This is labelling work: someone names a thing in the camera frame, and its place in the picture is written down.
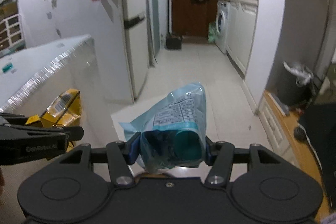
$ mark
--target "cabinet drawer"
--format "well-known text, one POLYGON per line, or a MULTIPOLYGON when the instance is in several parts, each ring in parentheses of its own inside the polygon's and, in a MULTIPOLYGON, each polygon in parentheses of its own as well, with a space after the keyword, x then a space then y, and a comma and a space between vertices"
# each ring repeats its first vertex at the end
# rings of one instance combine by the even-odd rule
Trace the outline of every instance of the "cabinet drawer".
POLYGON ((259 118, 274 153, 279 156, 283 155, 289 147, 289 142, 265 98, 262 99, 259 108, 259 118))
POLYGON ((296 160, 296 157, 295 157, 295 155, 293 153, 292 148, 288 148, 288 150, 283 154, 282 158, 284 160, 290 162, 295 167, 300 168, 300 165, 299 165, 298 161, 296 160))
POLYGON ((0 43, 0 51, 4 50, 5 48, 8 48, 9 47, 9 41, 8 39, 2 41, 0 43))

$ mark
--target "white tile floor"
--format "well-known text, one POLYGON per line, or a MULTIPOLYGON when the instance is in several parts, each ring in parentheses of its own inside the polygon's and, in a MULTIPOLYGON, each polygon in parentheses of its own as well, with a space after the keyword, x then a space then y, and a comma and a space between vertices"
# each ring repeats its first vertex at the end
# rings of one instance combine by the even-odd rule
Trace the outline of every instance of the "white tile floor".
MULTIPOLYGON (((207 100, 207 136, 212 141, 224 140, 236 147, 248 148, 260 143, 270 149, 266 133, 254 116, 244 92, 242 79, 228 57, 212 44, 183 44, 181 51, 161 50, 155 68, 148 73, 145 87, 134 105, 111 105, 112 119, 120 139, 123 129, 118 122, 131 122, 167 94, 191 82, 201 82, 207 100)), ((142 169, 134 166, 134 173, 142 169)), ((174 168, 169 173, 178 176, 206 178, 209 167, 174 168)), ((246 165, 234 165, 231 180, 246 172, 246 165)))

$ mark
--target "nutrition label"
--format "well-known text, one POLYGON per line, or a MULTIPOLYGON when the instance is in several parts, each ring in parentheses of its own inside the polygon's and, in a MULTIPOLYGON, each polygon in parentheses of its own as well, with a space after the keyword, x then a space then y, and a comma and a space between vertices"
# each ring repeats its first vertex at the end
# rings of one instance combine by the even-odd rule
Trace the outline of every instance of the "nutrition label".
POLYGON ((191 122, 197 125, 194 98, 191 94, 177 98, 160 110, 154 117, 153 127, 169 126, 181 122, 191 122))

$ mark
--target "blue plastic bag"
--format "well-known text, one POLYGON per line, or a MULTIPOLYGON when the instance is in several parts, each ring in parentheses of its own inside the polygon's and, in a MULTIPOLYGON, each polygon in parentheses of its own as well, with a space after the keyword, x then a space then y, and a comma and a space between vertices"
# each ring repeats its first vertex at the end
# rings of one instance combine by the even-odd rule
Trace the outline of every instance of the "blue plastic bag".
POLYGON ((205 155, 204 87, 192 83, 174 90, 132 122, 120 125, 126 140, 141 132, 140 154, 148 172, 197 167, 205 155))

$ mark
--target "wooden cabinet edge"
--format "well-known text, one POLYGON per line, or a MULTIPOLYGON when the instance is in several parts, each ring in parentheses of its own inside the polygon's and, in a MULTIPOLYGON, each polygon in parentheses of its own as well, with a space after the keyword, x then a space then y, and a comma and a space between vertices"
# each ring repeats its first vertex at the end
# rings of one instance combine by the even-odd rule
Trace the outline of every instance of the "wooden cabinet edge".
MULTIPOLYGON (((293 154, 300 166, 300 169, 313 177, 320 185, 322 185, 322 177, 320 173, 320 169, 316 162, 315 156, 311 151, 309 145, 306 143, 300 143, 294 139, 293 130, 298 125, 299 116, 291 113, 289 117, 283 117, 272 99, 269 97, 269 93, 267 91, 264 92, 264 99, 266 103, 270 106, 271 111, 273 112, 275 118, 277 119, 279 125, 281 126, 287 140, 289 141, 289 148, 292 149, 293 154)), ((320 221, 328 216, 331 213, 327 196, 325 192, 323 192, 323 201, 320 206, 320 209, 315 217, 315 221, 320 223, 320 221)))

